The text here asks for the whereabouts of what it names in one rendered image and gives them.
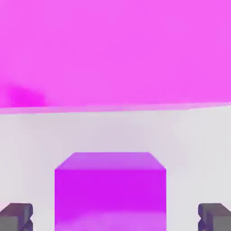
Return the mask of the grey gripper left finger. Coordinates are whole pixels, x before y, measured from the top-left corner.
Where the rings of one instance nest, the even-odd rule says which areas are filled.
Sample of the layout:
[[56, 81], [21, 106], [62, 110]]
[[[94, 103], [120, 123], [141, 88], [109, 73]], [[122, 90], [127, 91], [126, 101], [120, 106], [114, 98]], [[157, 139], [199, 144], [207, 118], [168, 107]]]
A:
[[32, 204], [10, 203], [0, 211], [0, 231], [33, 231], [32, 215]]

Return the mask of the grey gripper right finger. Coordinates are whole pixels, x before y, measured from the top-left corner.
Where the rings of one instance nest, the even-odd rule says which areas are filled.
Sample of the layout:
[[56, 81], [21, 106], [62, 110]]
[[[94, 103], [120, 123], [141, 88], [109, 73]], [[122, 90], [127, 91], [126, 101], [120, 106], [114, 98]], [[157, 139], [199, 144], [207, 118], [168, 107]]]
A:
[[198, 231], [231, 231], [231, 211], [221, 203], [199, 204], [198, 215]]

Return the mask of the small purple cube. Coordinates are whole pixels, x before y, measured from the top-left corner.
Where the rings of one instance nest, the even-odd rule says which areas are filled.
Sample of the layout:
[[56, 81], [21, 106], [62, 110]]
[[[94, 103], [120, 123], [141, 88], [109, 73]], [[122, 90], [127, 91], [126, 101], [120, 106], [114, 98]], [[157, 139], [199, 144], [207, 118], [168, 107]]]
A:
[[148, 152], [78, 152], [55, 169], [55, 231], [166, 231], [166, 169]]

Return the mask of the large magenta box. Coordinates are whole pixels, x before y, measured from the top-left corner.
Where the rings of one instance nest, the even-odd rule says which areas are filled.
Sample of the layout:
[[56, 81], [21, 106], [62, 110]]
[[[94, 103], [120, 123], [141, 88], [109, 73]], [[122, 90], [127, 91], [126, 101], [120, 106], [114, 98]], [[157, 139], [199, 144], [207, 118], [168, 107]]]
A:
[[231, 0], [0, 0], [0, 113], [231, 104]]

